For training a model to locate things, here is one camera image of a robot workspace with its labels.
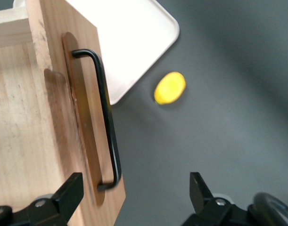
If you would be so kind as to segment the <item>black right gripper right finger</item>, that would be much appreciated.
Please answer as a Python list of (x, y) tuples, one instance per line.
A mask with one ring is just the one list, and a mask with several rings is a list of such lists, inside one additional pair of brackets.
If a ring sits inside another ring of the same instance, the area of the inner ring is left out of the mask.
[(212, 195), (202, 176), (191, 172), (189, 196), (195, 213), (183, 223), (184, 226), (251, 226), (248, 212), (223, 197)]

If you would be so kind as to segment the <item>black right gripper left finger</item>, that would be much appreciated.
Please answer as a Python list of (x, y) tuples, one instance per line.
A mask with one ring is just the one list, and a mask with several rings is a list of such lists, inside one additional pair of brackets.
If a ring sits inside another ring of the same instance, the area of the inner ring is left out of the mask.
[(83, 199), (82, 173), (73, 173), (50, 197), (40, 198), (13, 212), (0, 206), (0, 226), (66, 226)]

